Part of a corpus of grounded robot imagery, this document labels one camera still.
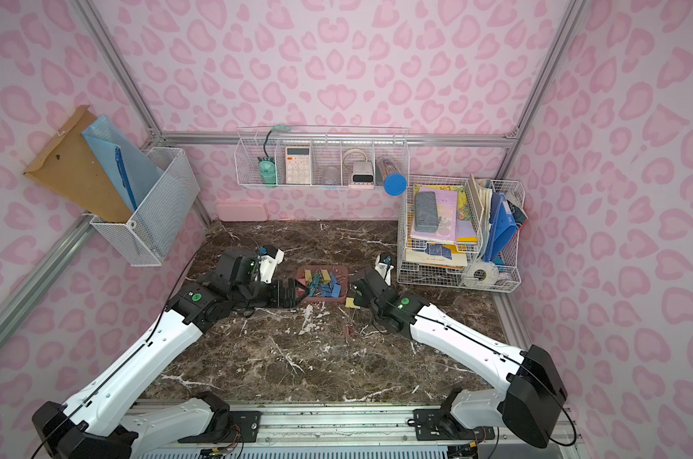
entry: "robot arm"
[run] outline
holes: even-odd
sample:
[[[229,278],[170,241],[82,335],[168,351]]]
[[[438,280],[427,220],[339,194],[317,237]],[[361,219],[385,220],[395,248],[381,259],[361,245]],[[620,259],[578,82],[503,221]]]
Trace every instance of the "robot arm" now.
[[[286,287],[282,280],[272,280],[282,261],[283,252],[273,246],[259,252],[225,251],[215,269],[170,298],[157,322],[94,381],[63,405],[47,402],[35,412],[33,423],[48,454],[124,459],[172,438],[223,439],[231,430],[231,416],[228,405],[213,394],[144,417],[125,413],[163,369],[219,319],[256,307],[296,307],[305,296],[296,297],[296,281],[289,279]]]
[[[548,445],[568,393],[547,352],[535,345],[524,351],[482,335],[418,295],[398,294],[376,270],[356,273],[352,285],[355,304],[370,308],[387,331],[440,350],[494,388],[453,392],[434,418],[434,433],[461,438],[477,426],[504,425],[528,444]]]

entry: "blue pen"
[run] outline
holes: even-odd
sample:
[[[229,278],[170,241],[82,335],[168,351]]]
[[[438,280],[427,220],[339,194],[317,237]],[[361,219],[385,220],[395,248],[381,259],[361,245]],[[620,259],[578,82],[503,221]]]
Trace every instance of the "blue pen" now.
[[[130,180],[127,179],[127,172],[125,171],[125,163],[122,161],[122,151],[120,147],[114,149],[114,160],[117,162],[117,169],[120,170],[120,176],[122,177],[122,186],[127,189],[127,196],[130,197],[130,202],[132,207],[137,210],[137,204],[135,203],[135,196],[132,194],[132,189],[130,188]]]

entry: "brown marble surface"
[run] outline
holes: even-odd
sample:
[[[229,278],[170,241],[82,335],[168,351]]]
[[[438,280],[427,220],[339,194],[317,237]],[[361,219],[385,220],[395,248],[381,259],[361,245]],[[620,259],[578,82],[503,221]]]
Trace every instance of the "brown marble surface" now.
[[[397,222],[214,223],[209,229],[213,242],[197,255],[187,279],[213,268],[227,247],[254,247],[247,234],[286,253],[276,278],[295,277],[304,264],[344,264],[352,273],[371,266],[380,251],[397,249]],[[504,341],[487,292],[405,285],[398,289],[410,289],[456,320]],[[431,347],[381,335],[370,318],[365,309],[307,301],[295,312],[260,309],[246,319],[232,314],[170,363],[143,397],[184,399],[212,390],[230,402],[439,403],[457,384],[488,388],[480,377]],[[357,333],[346,338],[348,324]]]

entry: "gray pencil case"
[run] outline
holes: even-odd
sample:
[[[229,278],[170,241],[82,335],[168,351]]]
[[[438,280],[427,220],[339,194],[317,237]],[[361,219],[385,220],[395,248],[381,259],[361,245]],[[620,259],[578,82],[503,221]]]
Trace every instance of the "gray pencil case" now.
[[[436,194],[432,191],[415,193],[415,230],[421,233],[438,230],[438,207]]]

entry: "wire mesh basket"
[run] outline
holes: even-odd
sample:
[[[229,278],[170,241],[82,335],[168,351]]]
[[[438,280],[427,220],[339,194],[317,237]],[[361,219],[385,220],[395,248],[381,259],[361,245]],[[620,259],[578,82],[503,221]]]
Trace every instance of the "wire mesh basket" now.
[[[152,148],[148,157],[164,170],[127,223],[94,216],[92,226],[132,266],[161,266],[199,193],[186,153],[180,148]]]
[[[519,181],[514,180],[491,180],[496,192],[503,192],[505,195],[512,195],[516,202],[522,207],[525,203],[525,188]],[[519,242],[519,231],[516,231],[507,245],[499,251],[499,258],[504,262],[504,266],[498,266],[500,280],[494,285],[480,283],[479,280],[467,275],[461,282],[461,287],[473,290],[499,291],[510,293],[520,285],[520,271],[517,269],[517,244]]]
[[[242,128],[234,153],[237,183],[244,188],[341,188],[350,181],[351,163],[367,160],[375,170],[376,161],[389,159],[398,173],[407,177],[410,155],[407,130],[339,126],[292,126],[290,132],[271,132],[269,127]],[[310,149],[310,183],[289,184],[286,178],[288,147]],[[363,151],[346,155],[353,148]],[[265,184],[260,176],[260,158],[268,156],[275,163],[275,184]]]
[[[525,191],[518,181],[491,180],[496,191],[511,193],[520,205],[523,205]],[[454,177],[433,177],[433,176],[410,176],[408,180],[408,192],[402,200],[402,209],[398,222],[398,264],[397,280],[400,283],[415,283],[430,286],[458,287],[463,289],[504,291],[510,292],[520,285],[520,273],[517,270],[517,233],[510,242],[500,251],[500,257],[504,266],[499,266],[501,282],[496,285],[480,283],[472,277],[469,272],[472,263],[479,255],[479,247],[482,245],[482,235],[477,234],[477,244],[457,244],[457,250],[466,253],[468,265],[466,267],[443,267],[433,264],[421,264],[405,261],[406,249],[422,251],[426,248],[427,242],[410,237],[410,228],[413,225],[413,185],[457,185],[469,189],[469,179],[458,179]],[[479,210],[473,206],[469,199],[471,209],[471,224],[474,228],[479,227]]]

